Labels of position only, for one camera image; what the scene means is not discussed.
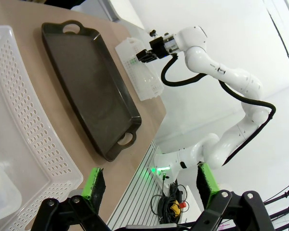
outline bolt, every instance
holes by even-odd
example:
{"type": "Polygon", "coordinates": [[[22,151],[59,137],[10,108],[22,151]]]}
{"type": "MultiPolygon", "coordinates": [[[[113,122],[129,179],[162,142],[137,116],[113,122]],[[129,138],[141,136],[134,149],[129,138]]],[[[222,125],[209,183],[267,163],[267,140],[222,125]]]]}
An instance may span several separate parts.
{"type": "Polygon", "coordinates": [[[54,202],[53,202],[53,201],[49,201],[49,202],[48,202],[48,205],[49,205],[49,206],[53,206],[53,205],[54,205],[54,202]]]}
{"type": "Polygon", "coordinates": [[[79,200],[78,197],[76,197],[76,198],[73,199],[73,202],[74,202],[75,204],[79,203],[79,201],[80,201],[80,200],[79,200]]]}
{"type": "Polygon", "coordinates": [[[223,197],[227,197],[227,196],[228,196],[228,193],[222,192],[222,196],[223,196],[223,197]]]}

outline clear plastic lid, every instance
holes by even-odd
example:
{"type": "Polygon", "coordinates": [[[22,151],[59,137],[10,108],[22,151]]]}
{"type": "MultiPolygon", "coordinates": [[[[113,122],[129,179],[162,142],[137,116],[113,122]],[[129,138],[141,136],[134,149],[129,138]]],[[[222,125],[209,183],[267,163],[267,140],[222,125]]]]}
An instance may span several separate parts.
{"type": "Polygon", "coordinates": [[[21,202],[19,190],[0,166],[0,219],[18,210],[21,202]]]}

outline green tape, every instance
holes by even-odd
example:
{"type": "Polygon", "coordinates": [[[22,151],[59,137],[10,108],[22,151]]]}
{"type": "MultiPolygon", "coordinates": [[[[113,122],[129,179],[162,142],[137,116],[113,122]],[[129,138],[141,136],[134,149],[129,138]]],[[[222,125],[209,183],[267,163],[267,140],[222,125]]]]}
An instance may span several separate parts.
{"type": "Polygon", "coordinates": [[[208,184],[208,187],[210,189],[210,196],[209,196],[209,200],[208,200],[208,204],[207,207],[209,207],[212,199],[214,198],[214,196],[219,192],[219,187],[218,184],[213,176],[213,173],[209,167],[209,165],[207,163],[200,163],[198,165],[201,169],[201,171],[203,172],[205,178],[206,178],[206,182],[208,184]]]}
{"type": "Polygon", "coordinates": [[[95,182],[96,182],[96,178],[98,176],[98,173],[101,171],[101,169],[99,167],[94,167],[91,170],[91,173],[88,177],[88,180],[86,182],[85,187],[82,190],[81,196],[87,200],[89,200],[91,198],[92,195],[92,191],[94,189],[95,186],[95,182]]]}

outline yellow object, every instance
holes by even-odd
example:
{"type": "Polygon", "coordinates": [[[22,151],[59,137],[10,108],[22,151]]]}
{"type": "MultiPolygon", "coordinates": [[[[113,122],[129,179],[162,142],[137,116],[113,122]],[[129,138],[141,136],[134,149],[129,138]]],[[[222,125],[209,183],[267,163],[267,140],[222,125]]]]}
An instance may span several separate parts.
{"type": "Polygon", "coordinates": [[[172,211],[174,212],[174,216],[178,217],[181,213],[181,209],[179,207],[179,203],[178,201],[174,201],[173,205],[170,207],[172,209],[172,211]]]}

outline black tray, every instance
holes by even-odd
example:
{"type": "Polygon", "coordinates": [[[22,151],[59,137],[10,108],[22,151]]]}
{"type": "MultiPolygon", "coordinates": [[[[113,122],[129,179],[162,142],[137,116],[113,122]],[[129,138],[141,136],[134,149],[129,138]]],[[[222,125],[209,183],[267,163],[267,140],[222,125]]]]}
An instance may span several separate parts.
{"type": "Polygon", "coordinates": [[[71,20],[44,23],[42,38],[90,141],[99,154],[113,161],[135,142],[141,117],[100,33],[71,20]],[[64,33],[63,28],[69,24],[78,25],[80,31],[64,33]],[[131,141],[118,144],[125,133],[132,134],[131,141]]]}

